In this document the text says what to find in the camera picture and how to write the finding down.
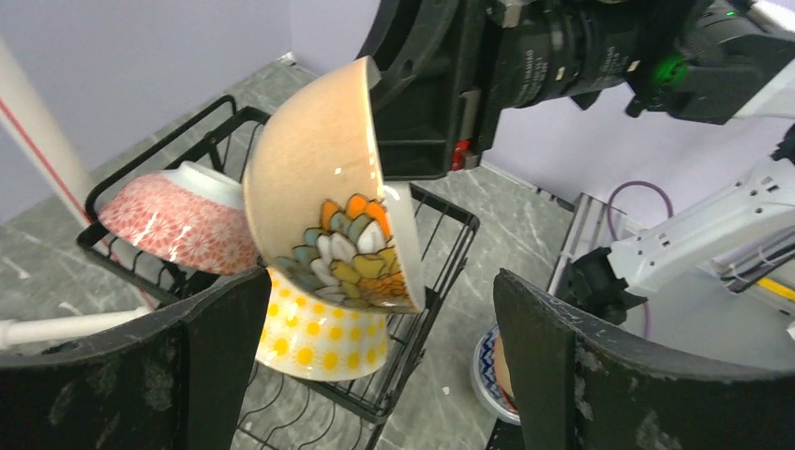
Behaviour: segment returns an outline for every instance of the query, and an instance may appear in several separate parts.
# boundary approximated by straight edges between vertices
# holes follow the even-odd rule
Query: white pole
[[[0,350],[35,342],[84,338],[138,319],[148,313],[148,307],[139,307],[132,311],[108,312],[45,321],[0,321]]]
[[[83,202],[94,182],[1,36],[0,124],[19,144],[72,216],[82,227],[90,225]],[[113,246],[114,257],[123,263],[132,261],[132,250],[132,247]],[[155,306],[144,292],[135,292],[144,305],[149,308]]]

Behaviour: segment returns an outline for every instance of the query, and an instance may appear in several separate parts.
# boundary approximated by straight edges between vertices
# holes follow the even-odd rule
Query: yellow strip
[[[773,281],[770,278],[763,278],[759,282],[757,282],[757,285],[759,285],[764,289],[767,289],[768,291],[778,295],[779,297],[786,298],[790,302],[795,303],[795,291],[779,283],[778,281]]]

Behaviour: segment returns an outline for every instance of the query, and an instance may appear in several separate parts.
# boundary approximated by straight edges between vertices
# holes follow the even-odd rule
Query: red patterned bowl
[[[195,162],[134,179],[99,221],[136,248],[203,272],[230,275],[256,263],[240,183]]]

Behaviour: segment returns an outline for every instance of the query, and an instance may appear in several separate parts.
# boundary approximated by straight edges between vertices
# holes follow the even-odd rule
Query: gray floor
[[[240,105],[272,112],[311,79],[312,75],[300,68],[275,63],[230,92]],[[222,119],[208,118],[203,127],[175,142],[142,171],[162,167]],[[161,130],[99,169],[97,180],[121,167],[171,129],[173,126]],[[245,146],[245,139],[232,139],[232,147],[241,145]],[[230,157],[230,168],[239,170],[243,159],[238,154]],[[450,292],[427,340],[426,357],[410,378],[377,448],[479,450],[485,448],[494,418],[475,398],[468,371],[475,343],[494,322],[491,281],[504,267],[532,283],[546,286],[571,215],[538,196],[530,187],[488,168],[453,173],[443,180],[418,184],[472,211],[482,225],[469,253],[467,268]],[[437,217],[418,217],[426,238]],[[454,221],[443,223],[434,237],[436,247],[427,255],[428,266],[442,262],[458,229]],[[0,226],[0,283],[4,288],[0,294],[0,318],[44,319],[71,315],[74,308],[88,314],[132,309],[140,304],[129,286],[84,258],[74,244],[79,231],[56,199],[49,199]],[[260,368],[247,394],[244,411],[261,408],[276,392],[280,395],[267,410],[246,417],[247,429],[253,434],[270,436],[269,443],[287,449],[320,436],[331,424],[321,440],[303,448],[342,449],[356,444],[360,428],[357,419],[289,379],[279,390],[282,378]],[[297,417],[305,404],[307,410],[300,420],[291,427],[279,427]],[[232,448],[261,447],[239,433]],[[364,448],[364,442],[355,448]]]

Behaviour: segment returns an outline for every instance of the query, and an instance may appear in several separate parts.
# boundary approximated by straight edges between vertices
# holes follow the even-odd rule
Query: black wire rack
[[[162,261],[131,247],[99,221],[98,210],[135,176],[176,168],[190,160],[238,180],[269,115],[238,109],[233,97],[221,97],[162,140],[114,172],[86,199],[92,225],[77,238],[94,263],[167,306],[203,291],[220,276]],[[384,366],[348,382],[293,379],[255,364],[238,432],[232,443],[240,449],[371,449],[414,369],[421,363],[430,329],[443,300],[467,261],[480,222],[472,213],[412,185],[414,216],[424,242],[426,308],[420,314],[391,315],[390,349]],[[119,257],[126,248],[126,260]]]

